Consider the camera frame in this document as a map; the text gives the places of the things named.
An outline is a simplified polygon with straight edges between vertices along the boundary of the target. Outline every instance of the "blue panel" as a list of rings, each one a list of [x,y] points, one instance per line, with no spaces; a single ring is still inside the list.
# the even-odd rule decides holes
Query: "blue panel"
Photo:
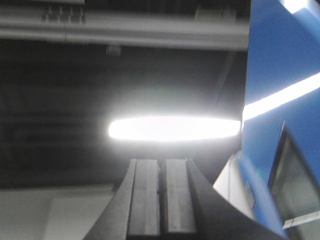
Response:
[[[245,104],[319,72],[320,7],[303,8],[291,14],[278,0],[252,0]],[[245,121],[238,161],[244,179],[253,183],[259,177],[264,184],[252,187],[258,199],[268,191],[265,187],[284,121],[320,183],[320,89],[317,89]],[[245,167],[249,163],[251,170]],[[274,212],[267,216],[265,207],[257,202],[253,209],[256,219],[279,233],[279,228],[269,221],[277,216]]]

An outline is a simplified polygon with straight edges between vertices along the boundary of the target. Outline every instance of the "ceiling light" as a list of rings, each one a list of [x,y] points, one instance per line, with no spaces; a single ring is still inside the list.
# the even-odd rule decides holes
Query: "ceiling light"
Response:
[[[240,121],[183,116],[150,116],[111,123],[110,137],[140,141],[184,141],[234,136]]]
[[[264,114],[320,88],[320,72],[244,107],[243,121]]]
[[[291,14],[308,6],[308,0],[281,0],[280,2]]]

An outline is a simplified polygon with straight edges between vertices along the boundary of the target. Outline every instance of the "metal bar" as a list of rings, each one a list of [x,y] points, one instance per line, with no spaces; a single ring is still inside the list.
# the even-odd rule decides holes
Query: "metal bar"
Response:
[[[157,160],[136,161],[128,239],[160,237],[159,170]]]
[[[302,216],[297,216],[292,219],[284,221],[282,229],[288,229],[301,224],[310,223],[320,219],[320,211],[314,211]]]
[[[248,21],[195,21],[185,16],[88,10],[85,23],[75,24],[42,21],[42,14],[43,10],[36,7],[0,7],[0,38],[155,48],[248,49]]]
[[[166,239],[193,239],[197,233],[197,228],[188,183],[186,160],[165,160],[164,172],[163,205]]]

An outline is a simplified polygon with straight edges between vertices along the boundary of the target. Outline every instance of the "ceiling pipe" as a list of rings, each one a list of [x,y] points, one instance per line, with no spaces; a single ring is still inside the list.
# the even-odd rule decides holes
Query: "ceiling pipe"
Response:
[[[247,20],[199,21],[187,16],[86,10],[81,15],[83,21],[73,22],[71,18],[60,20],[46,17],[47,14],[43,7],[0,6],[0,39],[244,52],[248,49]]]

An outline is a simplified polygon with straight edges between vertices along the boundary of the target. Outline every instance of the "dark ceiling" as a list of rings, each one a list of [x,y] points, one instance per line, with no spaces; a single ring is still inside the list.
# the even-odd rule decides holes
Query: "dark ceiling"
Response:
[[[139,11],[126,0],[85,2]],[[181,13],[199,3],[176,2]],[[242,11],[246,1],[225,4],[238,2]],[[240,134],[131,142],[110,139],[107,127],[123,117],[161,114],[241,120],[246,65],[246,52],[122,46],[114,56],[105,45],[1,40],[0,187],[117,184],[131,158],[192,158],[213,182],[240,148]]]
[[[3,5],[47,6],[48,2],[68,3],[70,0],[0,0]],[[195,14],[198,7],[204,9],[235,10],[238,18],[250,15],[250,0],[83,0],[86,9],[140,12]]]

